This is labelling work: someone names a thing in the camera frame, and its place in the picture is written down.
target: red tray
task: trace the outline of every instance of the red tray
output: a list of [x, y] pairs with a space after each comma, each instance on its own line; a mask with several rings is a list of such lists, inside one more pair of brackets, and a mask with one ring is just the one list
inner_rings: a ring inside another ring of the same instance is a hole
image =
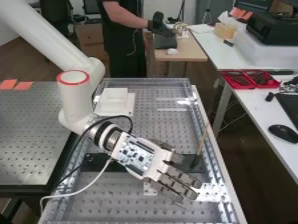
[[222, 71], [221, 76], [229, 83], [233, 89], [254, 89], [255, 82], [242, 71], [231, 70], [231, 71]]
[[243, 70], [245, 74], [254, 81], [255, 87], [259, 89], [275, 89], [279, 88], [280, 83], [272, 78], [272, 76], [261, 70]]

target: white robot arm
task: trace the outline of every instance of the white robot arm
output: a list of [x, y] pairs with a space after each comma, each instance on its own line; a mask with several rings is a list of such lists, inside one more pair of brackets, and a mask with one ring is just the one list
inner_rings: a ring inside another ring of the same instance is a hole
[[[92, 93], [104, 77], [102, 63], [82, 54], [24, 0], [0, 0], [0, 19], [65, 71], [57, 77], [62, 101], [58, 121], [81, 135], [100, 120], [93, 113]], [[171, 166], [179, 156], [170, 147], [131, 136], [110, 122], [92, 127], [88, 137], [127, 172], [173, 201], [197, 199], [193, 188], [201, 188], [202, 183]]]

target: transparent acrylic table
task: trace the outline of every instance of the transparent acrylic table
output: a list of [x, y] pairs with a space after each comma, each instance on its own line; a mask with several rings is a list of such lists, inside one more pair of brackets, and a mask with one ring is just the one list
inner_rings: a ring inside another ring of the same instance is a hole
[[[127, 88], [135, 93], [133, 134], [167, 142], [178, 153], [194, 156], [207, 119], [187, 79], [105, 79], [94, 103], [104, 88]], [[127, 128], [123, 120], [113, 122]], [[203, 182], [197, 201], [175, 204], [162, 195], [145, 196], [143, 183], [130, 174], [105, 172], [81, 194], [48, 203], [40, 224], [246, 223], [211, 130], [207, 134], [199, 160], [202, 168], [193, 173]], [[85, 153], [98, 150], [85, 140], [65, 173], [77, 167]], [[77, 171], [53, 194], [81, 189], [96, 175]]]

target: black cable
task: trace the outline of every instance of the black cable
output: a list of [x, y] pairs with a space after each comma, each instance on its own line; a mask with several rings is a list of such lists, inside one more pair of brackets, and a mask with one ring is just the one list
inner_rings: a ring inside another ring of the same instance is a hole
[[[101, 119], [100, 121], [96, 121], [88, 128], [86, 130], [82, 132], [80, 138], [76, 140], [76, 142], [73, 143], [73, 147], [72, 147], [72, 152], [70, 154], [73, 153], [73, 151], [76, 150], [82, 138], [85, 137], [86, 133], [90, 131], [90, 129], [93, 127], [96, 127], [98, 124], [101, 124], [102, 122], [108, 121], [108, 120], [112, 120], [112, 119], [115, 119], [115, 118], [126, 118], [130, 122], [130, 128], [129, 128], [129, 131], [127, 131], [127, 134], [131, 134], [131, 131], [133, 131], [133, 121], [131, 121], [131, 118], [125, 116], [125, 115], [118, 115], [118, 116], [113, 116], [113, 117], [106, 117], [104, 119]], [[64, 182], [64, 180], [82, 167], [84, 163], [81, 163], [68, 174], [66, 176], [62, 177], [62, 179], [54, 184], [54, 188], [56, 189], [58, 187], [58, 185]]]
[[185, 11], [185, 0], [182, 0], [181, 8], [179, 8], [179, 14], [178, 19], [183, 21], [183, 11]]

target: red case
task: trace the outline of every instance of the red case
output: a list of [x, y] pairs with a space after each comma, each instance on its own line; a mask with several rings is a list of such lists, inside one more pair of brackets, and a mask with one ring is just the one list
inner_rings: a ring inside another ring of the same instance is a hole
[[[249, 78], [253, 80], [253, 82], [255, 83], [255, 87], [259, 89], [276, 89], [280, 87], [280, 83], [272, 78], [272, 76], [261, 70], [243, 70], [245, 74], [249, 76]], [[261, 73], [262, 77], [264, 80], [270, 79], [270, 83], [267, 82], [266, 84], [258, 84], [254, 79], [251, 78], [251, 74], [250, 73]]]
[[[242, 71], [237, 71], [237, 70], [222, 71], [221, 76], [223, 77], [226, 82], [230, 84], [230, 87], [233, 89], [254, 89], [255, 88], [255, 82], [250, 79], [250, 77]], [[237, 76], [242, 77], [246, 80], [247, 85], [243, 85], [237, 80], [234, 80]]]

